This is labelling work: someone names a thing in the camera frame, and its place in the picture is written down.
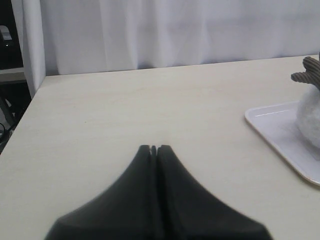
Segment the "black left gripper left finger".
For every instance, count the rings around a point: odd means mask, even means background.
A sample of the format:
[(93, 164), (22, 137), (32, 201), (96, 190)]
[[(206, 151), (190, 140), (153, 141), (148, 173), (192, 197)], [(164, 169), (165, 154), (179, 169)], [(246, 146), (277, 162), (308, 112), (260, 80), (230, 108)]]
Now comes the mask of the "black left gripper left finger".
[(47, 240), (153, 240), (151, 152), (138, 148), (123, 174), (103, 193), (58, 218)]

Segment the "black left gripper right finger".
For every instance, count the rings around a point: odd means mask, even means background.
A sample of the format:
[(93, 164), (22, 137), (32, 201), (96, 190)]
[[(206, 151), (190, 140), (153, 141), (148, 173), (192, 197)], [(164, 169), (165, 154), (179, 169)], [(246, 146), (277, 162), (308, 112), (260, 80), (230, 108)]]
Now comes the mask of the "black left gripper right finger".
[(158, 196), (167, 240), (270, 240), (268, 229), (205, 189), (169, 145), (157, 152)]

